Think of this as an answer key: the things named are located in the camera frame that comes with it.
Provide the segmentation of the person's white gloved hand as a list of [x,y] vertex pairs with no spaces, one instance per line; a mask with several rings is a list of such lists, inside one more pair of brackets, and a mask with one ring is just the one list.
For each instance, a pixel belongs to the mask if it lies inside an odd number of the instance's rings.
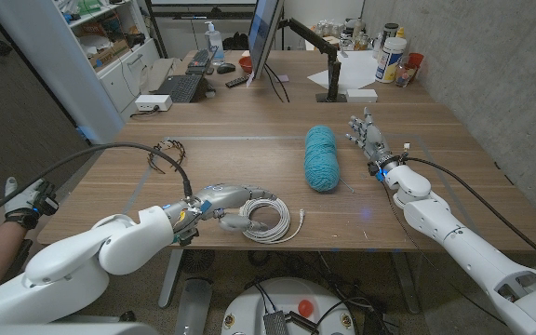
[[[38,188],[43,182],[43,179],[35,181],[20,194],[7,201],[4,204],[5,215],[8,217],[13,213],[25,212],[28,209],[32,209],[34,207],[34,200],[40,194]],[[8,177],[5,186],[5,195],[10,195],[16,191],[18,186],[18,182],[14,177]]]

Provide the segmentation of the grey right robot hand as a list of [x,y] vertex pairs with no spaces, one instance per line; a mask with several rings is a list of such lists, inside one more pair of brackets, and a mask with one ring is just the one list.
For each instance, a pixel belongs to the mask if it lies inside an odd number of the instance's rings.
[[354,133],[347,133],[345,138],[362,150],[368,159],[369,174],[382,179],[398,166],[398,157],[392,154],[368,107],[364,108],[363,114],[363,118],[351,116],[348,125]]

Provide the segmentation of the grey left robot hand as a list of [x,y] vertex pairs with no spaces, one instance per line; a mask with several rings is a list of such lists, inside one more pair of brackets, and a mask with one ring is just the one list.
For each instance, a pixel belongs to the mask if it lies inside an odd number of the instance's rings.
[[181,246],[187,246],[195,236],[199,236],[196,228],[199,221],[218,219],[219,226],[226,231],[266,230],[264,223],[225,212],[228,208],[241,208],[254,199],[276,200],[276,196],[258,186],[220,183],[165,206],[164,212],[173,228],[175,240]]

